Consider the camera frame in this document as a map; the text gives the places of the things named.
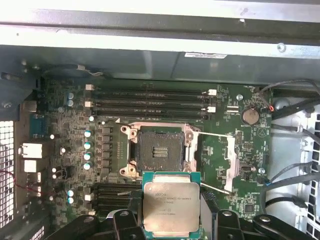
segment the white label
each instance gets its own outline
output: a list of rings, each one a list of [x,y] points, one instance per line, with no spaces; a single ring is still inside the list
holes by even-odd
[[[186,58],[224,59],[227,54],[186,52],[184,56]]]

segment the screw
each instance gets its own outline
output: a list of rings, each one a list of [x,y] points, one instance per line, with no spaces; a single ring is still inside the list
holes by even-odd
[[[286,51],[287,47],[286,47],[286,45],[284,43],[281,42],[276,46],[276,48],[278,49],[278,51],[280,53],[284,53]]]
[[[32,68],[33,68],[34,70],[39,70],[39,69],[40,69],[40,67],[39,67],[37,64],[35,64]]]
[[[244,99],[244,96],[242,96],[241,94],[238,94],[238,95],[236,96],[236,99],[237,99],[238,101],[241,101],[242,99]]]
[[[4,109],[9,109],[12,107],[12,102],[7,101],[7,102],[3,103],[2,106]]]
[[[258,170],[258,172],[259,172],[260,174],[265,174],[265,173],[266,173],[266,170],[265,170],[263,167],[260,167],[259,170]]]
[[[122,213],[120,213],[121,217],[124,217],[124,216],[127,216],[127,215],[129,215],[129,212],[127,212],[127,211],[123,211]]]
[[[261,220],[262,222],[265,222],[265,223],[268,223],[268,222],[271,221],[270,218],[267,217],[267,216],[261,216],[261,217],[260,217],[260,220]]]
[[[222,212],[222,214],[225,215],[226,217],[232,216],[232,213],[229,211],[224,211],[224,212]]]

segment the integrated circuit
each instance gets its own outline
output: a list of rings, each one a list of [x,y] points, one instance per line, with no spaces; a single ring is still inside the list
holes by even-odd
[[[183,132],[143,132],[138,137],[139,171],[181,171],[183,169]]]
[[[255,206],[253,204],[245,204],[244,205],[244,212],[246,214],[251,214],[255,211]]]
[[[143,227],[147,239],[199,238],[200,179],[199,172],[143,173]]]

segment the perforated metal panel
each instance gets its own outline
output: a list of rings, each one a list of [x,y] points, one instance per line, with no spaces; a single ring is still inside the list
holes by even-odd
[[[0,228],[14,218],[14,122],[0,121]]]
[[[45,235],[45,226],[42,226],[33,236],[30,238],[30,240],[40,240]]]
[[[315,123],[314,123],[314,134],[316,136],[320,136],[320,114],[316,115]],[[318,165],[319,165],[319,156],[320,156],[320,146],[316,142],[313,143],[313,150],[312,150],[312,165],[311,171],[313,173],[318,172]],[[306,232],[310,236],[314,237],[315,239],[320,240],[320,219],[319,219],[319,212],[317,209],[317,198],[319,196],[319,183],[317,181],[312,181],[311,186],[309,189],[309,199],[308,199],[308,220],[306,224]]]

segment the electrolytic capacitor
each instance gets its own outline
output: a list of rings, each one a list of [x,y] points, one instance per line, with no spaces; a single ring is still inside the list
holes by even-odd
[[[84,155],[83,155],[83,158],[84,160],[86,161],[89,161],[92,157],[92,153],[91,152],[86,152]]]
[[[84,132],[84,136],[85,136],[86,138],[91,137],[91,135],[92,135],[92,132],[91,132],[90,130],[86,130],[86,131]]]
[[[66,146],[66,147],[61,147],[60,148],[60,153],[61,154],[65,154],[65,153],[69,153],[71,151],[71,147],[69,147],[69,146]]]
[[[92,167],[92,162],[88,161],[85,164],[83,164],[84,170],[89,170]]]
[[[66,192],[66,194],[69,196],[69,197],[73,197],[76,193],[76,190],[74,188],[71,188],[70,190],[68,190]]]
[[[58,107],[58,112],[59,113],[62,114],[64,111],[65,111],[65,109],[62,106]]]
[[[67,199],[68,204],[73,204],[75,202],[73,197],[68,197]]]
[[[52,178],[57,179],[57,178],[61,177],[61,175],[62,175],[61,171],[58,171],[55,174],[52,174]]]
[[[51,169],[51,171],[52,171],[53,173],[56,173],[56,172],[61,171],[61,169],[62,169],[61,166],[57,166],[57,167],[53,167],[53,168]]]
[[[88,150],[88,149],[91,148],[91,145],[92,145],[91,142],[87,141],[87,142],[84,143],[83,147],[84,147],[84,149]]]
[[[68,107],[72,107],[74,105],[74,101],[68,100],[66,101],[66,104],[68,105]]]
[[[60,138],[60,134],[51,134],[50,135],[50,139],[59,139]]]
[[[75,95],[72,92],[69,92],[66,97],[71,100],[74,99]]]

